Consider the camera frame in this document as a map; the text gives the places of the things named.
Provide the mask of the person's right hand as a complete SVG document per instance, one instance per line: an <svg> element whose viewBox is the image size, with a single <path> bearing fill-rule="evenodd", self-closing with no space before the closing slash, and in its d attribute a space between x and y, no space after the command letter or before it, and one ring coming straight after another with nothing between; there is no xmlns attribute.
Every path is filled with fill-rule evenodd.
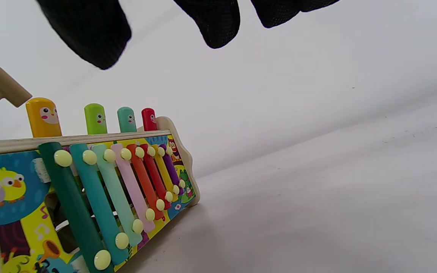
<svg viewBox="0 0 437 273"><path fill-rule="evenodd" d="M236 0L177 0L198 26L205 43L222 48L235 38L241 24ZM253 0L265 28L281 25L300 12L310 12L334 0ZM52 29L75 54L106 70L123 54L132 32L118 0L39 0Z"/></svg>

